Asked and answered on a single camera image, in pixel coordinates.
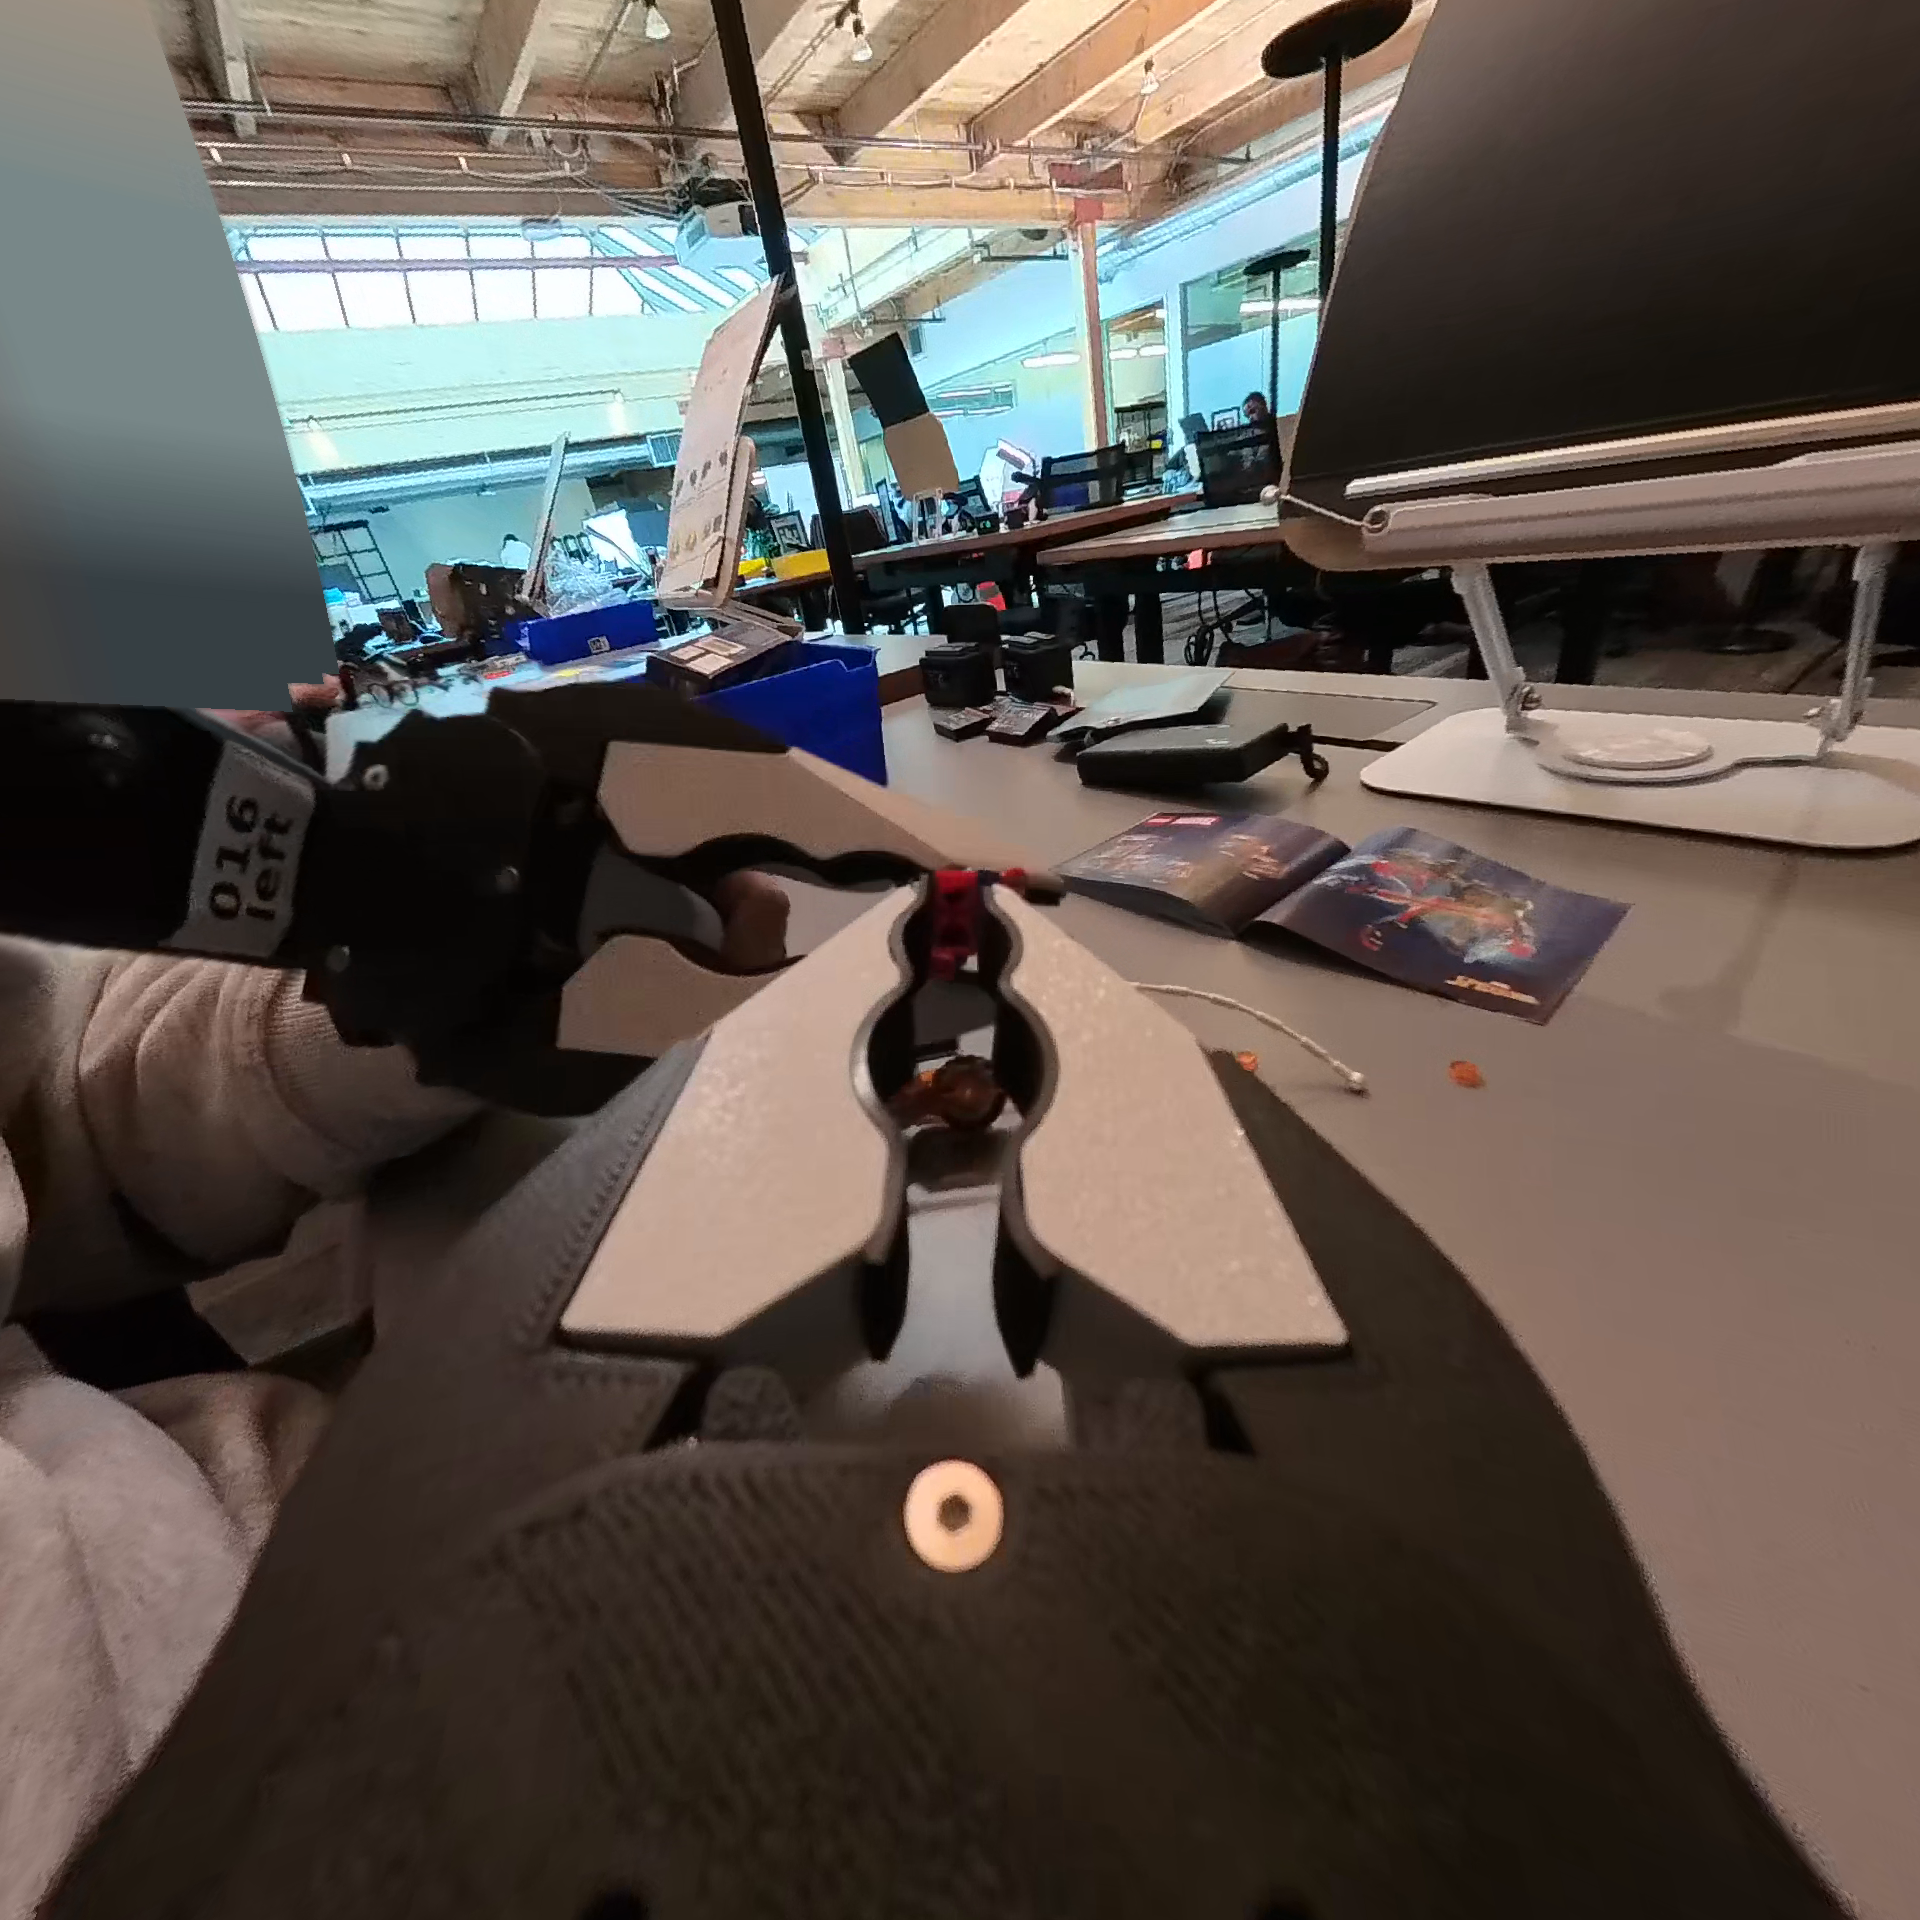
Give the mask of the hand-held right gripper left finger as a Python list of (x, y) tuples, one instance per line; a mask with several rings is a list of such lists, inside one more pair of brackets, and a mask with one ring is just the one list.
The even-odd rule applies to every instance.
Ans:
[(561, 1314), (584, 1352), (757, 1364), (808, 1394), (905, 1324), (905, 1140), (872, 1038), (910, 1000), (894, 889), (716, 1024)]

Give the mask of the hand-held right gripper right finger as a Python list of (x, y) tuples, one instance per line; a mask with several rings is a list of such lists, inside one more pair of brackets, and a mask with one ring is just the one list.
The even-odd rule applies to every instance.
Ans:
[(1191, 1029), (992, 890), (992, 1068), (1017, 1112), (994, 1319), (1020, 1376), (1199, 1377), (1351, 1335)]

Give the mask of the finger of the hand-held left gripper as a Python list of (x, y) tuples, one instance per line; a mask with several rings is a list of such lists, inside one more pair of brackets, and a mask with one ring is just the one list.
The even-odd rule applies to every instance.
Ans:
[(727, 967), (721, 953), (624, 929), (600, 942), (559, 989), (559, 1049), (666, 1054), (745, 1005), (782, 970)]
[(872, 889), (964, 868), (953, 832), (804, 752), (614, 743), (597, 809), (622, 854), (690, 889), (746, 870)]

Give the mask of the black lego motorcycle with rider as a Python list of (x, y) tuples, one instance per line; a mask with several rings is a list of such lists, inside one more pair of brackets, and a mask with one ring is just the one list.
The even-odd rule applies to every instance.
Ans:
[(919, 1068), (912, 1078), (889, 1097), (887, 1111), (903, 1132), (945, 1129), (976, 1136), (990, 1132), (1005, 1111), (992, 1060), (957, 1050), (938, 1062)]

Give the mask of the red blue lego minifigure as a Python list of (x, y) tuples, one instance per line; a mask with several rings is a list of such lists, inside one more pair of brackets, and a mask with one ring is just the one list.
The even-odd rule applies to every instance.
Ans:
[(1065, 897), (1065, 881), (1052, 870), (933, 870), (924, 901), (928, 977), (953, 983), (972, 970), (981, 950), (986, 908), (996, 889), (1033, 905), (1058, 905)]

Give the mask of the lego instruction booklet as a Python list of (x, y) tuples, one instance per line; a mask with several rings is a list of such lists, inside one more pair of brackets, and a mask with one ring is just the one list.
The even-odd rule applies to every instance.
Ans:
[(1062, 885), (1241, 944), (1312, 949), (1444, 1000), (1545, 1024), (1628, 905), (1444, 837), (1356, 844), (1278, 813), (1157, 810), (1058, 865)]

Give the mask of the person's left hand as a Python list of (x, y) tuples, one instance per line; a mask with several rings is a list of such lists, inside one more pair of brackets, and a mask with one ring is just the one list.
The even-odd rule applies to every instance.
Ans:
[(719, 924), (717, 953), (727, 970), (764, 974), (785, 965), (791, 897), (776, 879), (736, 870), (716, 879), (705, 897)]

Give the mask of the blue plastic storage bin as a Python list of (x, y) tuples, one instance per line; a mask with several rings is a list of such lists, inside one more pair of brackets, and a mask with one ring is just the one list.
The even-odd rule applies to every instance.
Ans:
[(802, 637), (782, 649), (778, 665), (778, 672), (697, 693), (692, 701), (788, 750), (889, 784), (878, 649), (848, 637)]
[(512, 647), (543, 666), (582, 662), (599, 655), (656, 645), (656, 600), (624, 599), (561, 614), (535, 614), (509, 623)]

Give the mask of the dark small box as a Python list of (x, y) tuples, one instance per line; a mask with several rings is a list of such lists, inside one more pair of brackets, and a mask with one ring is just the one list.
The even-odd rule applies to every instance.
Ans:
[(800, 662), (800, 637), (778, 631), (705, 631), (650, 652), (644, 679), (684, 701), (768, 680)]

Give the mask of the tall cardboard display board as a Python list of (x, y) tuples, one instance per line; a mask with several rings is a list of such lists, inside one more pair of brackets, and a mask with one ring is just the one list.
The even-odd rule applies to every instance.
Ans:
[(775, 284), (728, 313), (704, 348), (681, 423), (656, 597), (716, 608), (732, 597), (757, 452), (745, 414), (776, 328)]

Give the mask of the brown background desk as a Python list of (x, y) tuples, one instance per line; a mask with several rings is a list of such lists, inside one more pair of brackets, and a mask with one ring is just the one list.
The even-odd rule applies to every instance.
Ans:
[(1090, 602), (1100, 660), (1121, 660), (1128, 640), (1141, 665), (1161, 665), (1164, 600), (1229, 588), (1312, 585), (1312, 568), (1279, 535), (1270, 500), (1206, 506), (1199, 494), (1142, 496), (1110, 506), (1052, 514), (1017, 529), (945, 535), (854, 554), (871, 592), (994, 582), (1015, 599), (1071, 585)]

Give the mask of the grey flat pouch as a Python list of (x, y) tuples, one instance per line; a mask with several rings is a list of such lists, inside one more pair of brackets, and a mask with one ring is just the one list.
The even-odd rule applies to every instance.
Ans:
[(1232, 673), (1223, 666), (1186, 666), (1168, 679), (1113, 684), (1086, 700), (1052, 732), (1062, 743), (1086, 744), (1141, 728), (1176, 728), (1225, 712)]

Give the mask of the black and tan hanging board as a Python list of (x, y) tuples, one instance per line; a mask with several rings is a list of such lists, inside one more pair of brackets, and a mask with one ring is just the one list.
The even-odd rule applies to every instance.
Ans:
[(944, 423), (928, 407), (903, 336), (887, 333), (848, 351), (848, 368), (871, 404), (895, 487), (908, 497), (951, 496), (960, 487)]

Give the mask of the person's grey hoodie torso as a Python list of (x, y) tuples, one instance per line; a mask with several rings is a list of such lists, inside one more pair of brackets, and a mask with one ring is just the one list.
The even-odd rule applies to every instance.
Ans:
[(120, 1397), (5, 1332), (5, 1916), (37, 1912), (168, 1729), (328, 1412), (250, 1372)]

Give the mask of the silver laptop stand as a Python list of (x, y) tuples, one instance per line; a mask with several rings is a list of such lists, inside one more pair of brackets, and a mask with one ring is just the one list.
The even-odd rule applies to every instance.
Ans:
[[(1287, 538), (1341, 532), (1341, 562), (1441, 568), (1495, 690), (1492, 709), (1455, 712), (1374, 760), (1362, 775), (1372, 790), (1807, 853), (1914, 847), (1914, 728), (1864, 720), (1888, 577), (1914, 538), (1914, 437), (1668, 471), (1649, 442), (1550, 448), (1366, 472), (1345, 494), (1357, 511), (1300, 496)], [(1838, 690), (1773, 720), (1548, 703), (1520, 669), (1492, 575), (1505, 562), (1786, 543), (1844, 548), (1854, 600)]]

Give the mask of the dark laptop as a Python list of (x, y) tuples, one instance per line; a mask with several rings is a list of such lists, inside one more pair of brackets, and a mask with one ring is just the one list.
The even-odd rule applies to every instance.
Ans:
[(1914, 408), (1912, 2), (1437, 5), (1366, 164), (1288, 463), (1318, 506)]

